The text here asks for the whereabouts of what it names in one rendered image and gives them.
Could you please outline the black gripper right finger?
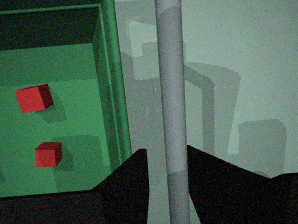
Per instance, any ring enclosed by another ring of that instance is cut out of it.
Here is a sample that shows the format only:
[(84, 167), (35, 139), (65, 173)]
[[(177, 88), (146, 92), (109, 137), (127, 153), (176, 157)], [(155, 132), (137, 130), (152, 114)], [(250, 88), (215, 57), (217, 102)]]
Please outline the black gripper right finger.
[(298, 224), (298, 173), (270, 179), (190, 145), (187, 160), (201, 224)]

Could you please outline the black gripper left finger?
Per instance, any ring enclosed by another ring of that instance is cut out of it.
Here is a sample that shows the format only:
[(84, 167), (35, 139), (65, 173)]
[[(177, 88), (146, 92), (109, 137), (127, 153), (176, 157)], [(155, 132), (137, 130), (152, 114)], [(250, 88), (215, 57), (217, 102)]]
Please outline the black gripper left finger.
[(91, 190), (0, 197), (0, 224), (147, 224), (147, 150)]

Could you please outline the green plastic tray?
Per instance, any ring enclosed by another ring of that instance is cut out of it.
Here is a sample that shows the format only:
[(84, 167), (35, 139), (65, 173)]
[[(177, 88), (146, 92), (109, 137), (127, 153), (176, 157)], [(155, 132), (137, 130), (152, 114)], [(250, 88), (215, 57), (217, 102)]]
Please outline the green plastic tray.
[[(22, 114), (15, 91), (43, 84), (54, 104)], [(0, 197), (91, 190), (131, 155), (114, 0), (0, 0)]]

